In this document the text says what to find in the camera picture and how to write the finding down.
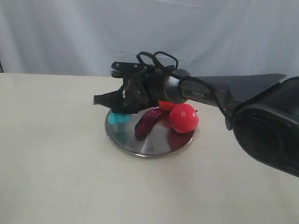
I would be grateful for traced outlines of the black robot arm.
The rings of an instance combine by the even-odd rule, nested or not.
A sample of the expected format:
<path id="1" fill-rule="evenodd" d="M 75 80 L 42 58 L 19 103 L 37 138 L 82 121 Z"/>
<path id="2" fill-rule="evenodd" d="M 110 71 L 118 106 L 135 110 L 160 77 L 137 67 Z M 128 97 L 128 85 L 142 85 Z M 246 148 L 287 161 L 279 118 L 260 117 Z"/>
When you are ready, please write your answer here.
<path id="1" fill-rule="evenodd" d="M 192 100 L 218 107 L 228 130 L 255 160 L 299 174 L 299 79 L 283 74 L 192 77 L 174 65 L 114 62 L 119 90 L 95 95 L 93 102 L 117 113 L 136 114 L 160 100 Z"/>

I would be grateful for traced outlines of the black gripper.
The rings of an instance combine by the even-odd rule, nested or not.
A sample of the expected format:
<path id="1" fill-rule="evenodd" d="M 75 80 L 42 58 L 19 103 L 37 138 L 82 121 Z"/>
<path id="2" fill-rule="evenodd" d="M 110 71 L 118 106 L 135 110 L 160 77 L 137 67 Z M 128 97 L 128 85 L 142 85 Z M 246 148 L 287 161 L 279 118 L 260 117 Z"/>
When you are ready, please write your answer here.
<path id="1" fill-rule="evenodd" d="M 113 78 L 122 78 L 123 85 L 117 91 L 93 96 L 93 105 L 101 105 L 115 113 L 136 114 L 159 101 L 168 101 L 166 81 L 169 74 L 161 69 L 148 68 L 141 63 L 113 62 L 110 67 Z"/>

